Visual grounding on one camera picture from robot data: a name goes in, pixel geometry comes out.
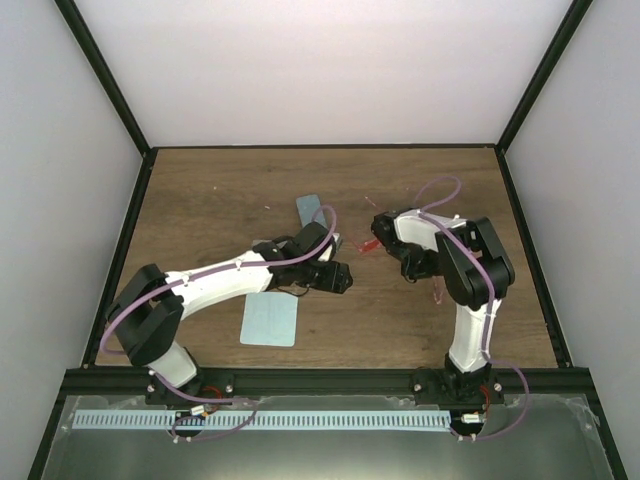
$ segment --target white wall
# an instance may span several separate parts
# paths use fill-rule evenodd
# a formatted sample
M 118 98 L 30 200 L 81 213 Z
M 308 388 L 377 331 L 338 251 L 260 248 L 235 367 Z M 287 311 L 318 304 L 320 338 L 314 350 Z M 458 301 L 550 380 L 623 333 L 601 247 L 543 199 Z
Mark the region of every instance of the white wall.
M 496 142 L 570 0 L 78 0 L 152 145 Z
M 140 164 L 53 1 L 0 11 L 0 478 L 78 367 Z
M 594 2 L 508 152 L 563 331 L 640 478 L 640 2 Z

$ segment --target black frame edge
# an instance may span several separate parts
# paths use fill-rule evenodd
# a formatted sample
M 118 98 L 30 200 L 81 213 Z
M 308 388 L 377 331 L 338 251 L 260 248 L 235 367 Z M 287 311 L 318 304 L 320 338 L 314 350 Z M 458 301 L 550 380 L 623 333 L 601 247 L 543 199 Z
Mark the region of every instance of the black frame edge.
M 127 258 L 129 252 L 129 245 L 133 238 L 133 232 L 135 231 L 138 216 L 142 209 L 142 203 L 147 192 L 149 180 L 151 179 L 151 172 L 153 171 L 153 165 L 155 164 L 156 157 L 158 155 L 158 149 L 152 148 L 151 151 L 144 155 L 142 159 L 142 165 L 136 179 L 135 186 L 133 187 L 133 194 L 131 195 L 131 201 L 127 208 L 127 213 L 124 217 L 124 223 L 120 230 L 120 236 L 118 243 L 116 244 L 116 250 L 109 267 L 109 273 L 107 274 L 107 280 L 100 297 L 98 304 L 98 310 L 96 312 L 93 326 L 91 327 L 91 333 L 89 334 L 89 340 L 82 356 L 83 365 L 94 365 L 96 357 L 98 355 L 98 347 L 100 339 L 102 338 L 102 332 L 104 331 L 106 317 L 104 315 L 106 309 L 113 301 L 118 282 L 120 281 L 120 275 L 122 274 L 122 268 L 124 267 L 124 261 Z
M 349 390 L 370 389 L 370 394 L 411 395 L 412 379 L 417 370 L 411 369 L 225 369 L 204 368 L 205 375 L 232 377 L 237 395 L 335 394 L 345 385 Z M 520 394 L 522 383 L 515 372 L 496 369 L 504 393 Z M 593 379 L 587 368 L 529 368 L 523 369 L 534 394 L 583 394 L 591 411 L 598 416 L 598 434 L 605 449 L 611 471 L 616 480 L 627 480 Z M 64 402 L 69 395 L 141 395 L 149 384 L 144 368 L 95 367 L 67 370 L 56 399 L 47 428 L 34 459 L 29 480 L 37 480 L 44 473 L 49 451 L 57 430 Z
M 558 315 L 555 307 L 553 306 L 551 293 L 549 292 L 549 287 L 547 286 L 544 273 L 542 272 L 542 266 L 540 265 L 538 254 L 536 253 L 533 238 L 531 237 L 531 232 L 529 231 L 516 187 L 513 184 L 513 178 L 511 178 L 507 159 L 504 154 L 499 151 L 498 147 L 496 147 L 495 153 L 498 161 L 498 167 L 502 174 L 502 180 L 507 190 L 507 196 L 509 197 L 513 216 L 516 221 L 516 226 L 520 233 L 520 240 L 522 241 L 524 253 L 527 257 L 527 263 L 529 264 L 533 284 L 535 286 L 536 293 L 538 294 L 538 301 L 540 302 L 540 308 L 542 309 L 542 315 L 544 316 L 544 321 L 547 326 L 547 332 L 549 334 L 549 339 L 551 340 L 551 347 L 553 348 L 556 362 L 560 368 L 572 367 L 573 362 L 571 360 L 569 347 L 567 346 L 567 342 L 562 332 L 562 327 L 560 326 L 560 321 L 558 320 Z
M 151 150 L 149 143 L 145 139 L 138 122 L 133 116 L 133 113 L 125 100 L 120 87 L 116 83 L 107 62 L 102 56 L 102 53 L 100 53 L 100 49 L 93 39 L 93 36 L 89 31 L 89 27 L 82 18 L 82 14 L 80 13 L 80 10 L 78 10 L 76 2 L 74 0 L 55 0 L 55 2 L 60 13 L 67 22 L 71 33 L 73 33 L 78 45 L 93 68 L 96 77 L 100 80 L 102 88 L 104 88 L 109 100 L 111 100 L 113 107 L 120 116 L 120 120 L 122 120 L 123 125 L 129 132 L 133 143 L 135 143 L 141 155 L 149 153 Z
M 513 139 L 518 134 L 520 127 L 524 124 L 529 111 L 533 107 L 538 95 L 540 95 L 540 92 L 551 76 L 551 72 L 553 72 L 558 60 L 560 60 L 562 53 L 567 48 L 567 45 L 569 45 L 573 34 L 578 29 L 580 22 L 589 10 L 592 2 L 593 0 L 573 0 L 569 6 L 567 13 L 562 19 L 562 22 L 553 36 L 547 51 L 538 64 L 529 85 L 524 91 L 522 98 L 518 102 L 518 106 L 511 115 L 511 118 L 498 141 L 498 149 L 501 152 L 506 152 L 511 146 Z
M 160 146 L 163 150 L 295 150 L 295 149 L 403 149 L 403 148 L 495 148 L 494 143 L 303 143 L 284 145 L 183 145 L 183 146 Z

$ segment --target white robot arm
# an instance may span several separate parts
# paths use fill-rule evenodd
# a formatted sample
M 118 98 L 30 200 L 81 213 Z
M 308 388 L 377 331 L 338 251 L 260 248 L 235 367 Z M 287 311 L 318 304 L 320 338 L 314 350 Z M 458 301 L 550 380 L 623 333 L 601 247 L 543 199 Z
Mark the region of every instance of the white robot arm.
M 295 237 L 261 242 L 238 257 L 195 270 L 163 273 L 155 265 L 141 268 L 107 311 L 113 321 L 146 293 L 175 280 L 184 283 L 158 295 L 126 317 L 115 329 L 125 353 L 134 366 L 148 366 L 185 393 L 200 389 L 196 362 L 174 339 L 180 322 L 215 303 L 248 293 L 263 292 L 293 283 L 333 293 L 344 293 L 353 279 L 347 264 L 332 260 L 335 241 L 315 256 L 295 264 L 272 266 L 291 260 L 319 246 L 328 231 L 319 223 L 306 225 Z M 264 266 L 241 268 L 242 264 L 264 262 Z M 198 274 L 212 270 L 213 275 Z
M 495 289 L 491 315 L 487 315 L 486 282 L 436 223 L 449 230 L 470 251 L 480 254 L 477 260 Z M 458 389 L 464 388 L 470 379 L 481 377 L 487 367 L 483 351 L 488 348 L 495 314 L 507 287 L 515 280 L 513 266 L 489 220 L 446 218 L 409 208 L 376 215 L 371 229 L 387 252 L 400 260 L 401 274 L 406 280 L 415 282 L 444 276 L 447 290 L 456 302 L 455 335 L 445 368 L 454 373 Z

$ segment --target purple tube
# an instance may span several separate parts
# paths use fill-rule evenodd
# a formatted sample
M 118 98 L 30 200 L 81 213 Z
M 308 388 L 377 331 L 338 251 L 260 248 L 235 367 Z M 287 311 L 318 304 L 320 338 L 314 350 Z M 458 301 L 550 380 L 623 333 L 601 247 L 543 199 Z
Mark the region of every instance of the purple tube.
M 453 235 L 449 231 L 449 229 L 447 229 L 442 223 L 437 221 L 435 218 L 433 218 L 433 217 L 431 217 L 430 215 L 427 214 L 427 210 L 428 209 L 430 209 L 432 207 L 436 207 L 438 205 L 442 205 L 442 204 L 448 202 L 449 200 L 453 199 L 460 192 L 460 189 L 462 187 L 462 182 L 460 181 L 460 179 L 458 179 L 457 177 L 453 177 L 453 176 L 436 178 L 435 180 L 430 181 L 429 183 L 427 183 L 424 187 L 422 187 L 420 189 L 420 191 L 418 192 L 418 195 L 416 196 L 416 201 L 418 200 L 418 198 L 422 195 L 422 193 L 427 188 L 429 188 L 431 185 L 434 185 L 435 183 L 438 183 L 438 182 L 440 182 L 442 180 L 445 180 L 445 179 L 451 179 L 451 180 L 455 180 L 456 181 L 457 186 L 456 186 L 456 189 L 454 190 L 454 192 L 452 194 L 450 194 L 449 196 L 447 196 L 446 198 L 442 199 L 442 200 L 438 200 L 436 202 L 430 203 L 430 204 L 422 207 L 420 209 L 420 212 L 418 213 L 418 215 L 420 216 L 420 218 L 422 220 L 425 220 L 426 222 L 429 222 L 429 223 L 435 225 L 449 240 L 451 240 L 451 242 L 469 259 L 469 261 L 478 270 L 478 272 L 480 273 L 480 276 L 482 277 L 482 279 L 487 284 L 487 289 L 489 290 L 489 299 L 487 301 L 487 313 L 486 313 L 486 317 L 485 317 L 484 328 L 482 330 L 482 341 L 481 341 L 481 346 L 480 346 L 481 352 L 482 352 L 482 356 L 484 357 L 484 359 L 488 363 L 491 363 L 492 365 L 504 365 L 506 367 L 511 368 L 514 372 L 516 372 L 518 377 L 520 377 L 520 380 L 522 381 L 522 386 L 524 387 L 524 394 L 525 394 L 524 407 L 522 408 L 522 412 L 520 412 L 520 415 L 518 416 L 518 418 L 511 425 L 509 425 L 508 427 L 500 430 L 499 432 L 492 433 L 490 435 L 485 435 L 485 436 L 482 436 L 482 437 L 476 437 L 476 438 L 460 435 L 458 432 L 456 432 L 455 430 L 451 429 L 451 433 L 454 436 L 456 436 L 459 440 L 460 439 L 467 440 L 467 441 L 491 440 L 491 439 L 503 436 L 504 434 L 506 434 L 506 433 L 510 432 L 511 430 L 513 430 L 514 428 L 516 428 L 520 423 L 522 423 L 522 421 L 524 420 L 524 418 L 525 418 L 525 416 L 527 414 L 527 410 L 529 409 L 529 400 L 530 400 L 529 383 L 527 382 L 527 378 L 524 376 L 524 373 L 522 373 L 522 370 L 520 370 L 516 365 L 514 365 L 514 364 L 512 364 L 510 362 L 502 361 L 502 360 L 494 360 L 494 359 L 491 358 L 491 355 L 489 354 L 489 332 L 491 330 L 491 313 L 492 313 L 492 310 L 493 310 L 493 303 L 494 303 L 495 297 L 496 297 L 496 291 L 495 291 L 495 288 L 493 286 L 493 283 L 491 282 L 491 278 L 489 277 L 489 274 L 482 267 L 480 262 L 478 262 L 476 257 L 473 256 L 467 250 L 467 248 L 462 244 L 462 242 L 460 240 L 458 240 L 455 237 L 455 235 Z

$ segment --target wooden floor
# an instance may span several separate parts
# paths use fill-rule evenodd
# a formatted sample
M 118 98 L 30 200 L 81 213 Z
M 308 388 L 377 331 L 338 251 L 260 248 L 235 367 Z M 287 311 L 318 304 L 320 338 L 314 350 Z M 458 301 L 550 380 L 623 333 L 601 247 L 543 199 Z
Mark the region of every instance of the wooden floor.
M 148 263 L 163 271 L 228 260 L 255 239 L 295 234 L 295 199 L 318 194 L 338 213 L 338 231 L 371 238 L 381 209 L 408 206 L 418 189 L 441 175 L 464 183 L 434 213 L 488 216 L 516 270 L 500 308 L 491 352 L 523 367 L 554 367 L 551 344 L 498 164 L 491 149 L 183 149 L 161 150 L 124 266 L 120 288 Z M 443 183 L 423 203 L 446 196 Z M 244 298 L 214 305 L 185 321 L 178 341 L 203 366 L 440 367 L 454 329 L 445 296 L 432 280 L 407 283 L 399 262 L 382 249 L 360 254 L 346 241 L 336 260 L 348 262 L 354 286 L 344 295 L 310 292 L 300 299 L 292 348 L 240 344 Z M 101 354 L 98 364 L 120 357 Z

